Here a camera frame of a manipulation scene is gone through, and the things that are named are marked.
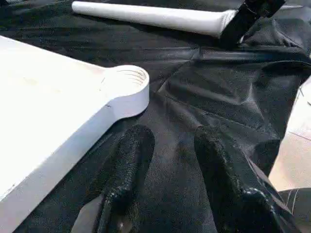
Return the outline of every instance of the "black tarp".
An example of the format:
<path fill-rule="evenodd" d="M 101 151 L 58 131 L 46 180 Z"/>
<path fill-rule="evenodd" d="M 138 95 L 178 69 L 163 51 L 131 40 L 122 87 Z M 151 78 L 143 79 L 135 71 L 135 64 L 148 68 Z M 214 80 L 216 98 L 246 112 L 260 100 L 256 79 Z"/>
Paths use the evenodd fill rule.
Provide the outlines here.
<path fill-rule="evenodd" d="M 215 11 L 243 1 L 105 2 Z M 201 125 L 217 127 L 269 174 L 298 87 L 311 74 L 311 4 L 289 3 L 305 7 L 260 20 L 231 51 L 208 36 L 74 15 L 67 0 L 0 7 L 0 35 L 104 67 L 137 65 L 151 78 L 147 110 L 117 122 L 16 232 L 69 232 L 111 145 L 134 124 L 155 135 L 138 200 L 141 232 L 216 232 L 194 154 L 194 132 Z"/>

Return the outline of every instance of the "black clamp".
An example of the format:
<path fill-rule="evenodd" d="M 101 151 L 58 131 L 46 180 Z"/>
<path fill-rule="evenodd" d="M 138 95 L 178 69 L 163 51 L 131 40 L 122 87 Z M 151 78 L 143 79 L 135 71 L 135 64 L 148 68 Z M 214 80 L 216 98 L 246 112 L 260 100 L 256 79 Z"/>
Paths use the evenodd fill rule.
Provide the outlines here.
<path fill-rule="evenodd" d="M 285 0 L 246 0 L 224 29 L 221 45 L 235 46 L 260 17 L 272 17 L 284 3 Z"/>

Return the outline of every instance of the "black textured grip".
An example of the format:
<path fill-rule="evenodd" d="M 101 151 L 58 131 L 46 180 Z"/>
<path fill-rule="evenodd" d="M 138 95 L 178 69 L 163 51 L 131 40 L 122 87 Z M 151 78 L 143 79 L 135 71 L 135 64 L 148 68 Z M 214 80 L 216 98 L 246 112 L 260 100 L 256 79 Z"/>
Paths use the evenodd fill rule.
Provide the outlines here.
<path fill-rule="evenodd" d="M 268 178 L 232 138 L 199 127 L 194 148 L 218 232 L 300 232 Z"/>
<path fill-rule="evenodd" d="M 143 185 L 152 159 L 155 138 L 147 127 L 136 125 L 121 137 L 112 176 L 102 191 L 98 233 L 106 233 L 112 213 L 122 215 Z"/>

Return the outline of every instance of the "white pipe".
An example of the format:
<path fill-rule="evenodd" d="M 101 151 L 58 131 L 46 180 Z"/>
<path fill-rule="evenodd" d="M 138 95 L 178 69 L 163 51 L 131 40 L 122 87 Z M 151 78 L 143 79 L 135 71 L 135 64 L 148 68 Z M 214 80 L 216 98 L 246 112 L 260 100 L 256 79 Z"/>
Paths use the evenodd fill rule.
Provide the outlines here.
<path fill-rule="evenodd" d="M 223 29 L 237 13 L 235 10 L 208 12 L 83 1 L 74 1 L 72 10 L 83 15 L 210 35 L 216 38 L 221 36 Z"/>

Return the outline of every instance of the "floor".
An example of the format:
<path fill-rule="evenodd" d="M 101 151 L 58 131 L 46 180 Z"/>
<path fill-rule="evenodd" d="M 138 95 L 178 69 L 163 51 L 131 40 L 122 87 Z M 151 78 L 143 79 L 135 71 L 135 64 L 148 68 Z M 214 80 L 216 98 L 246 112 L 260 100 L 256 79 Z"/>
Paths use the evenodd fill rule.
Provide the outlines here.
<path fill-rule="evenodd" d="M 297 94 L 269 179 L 278 191 L 311 187 L 311 78 Z"/>

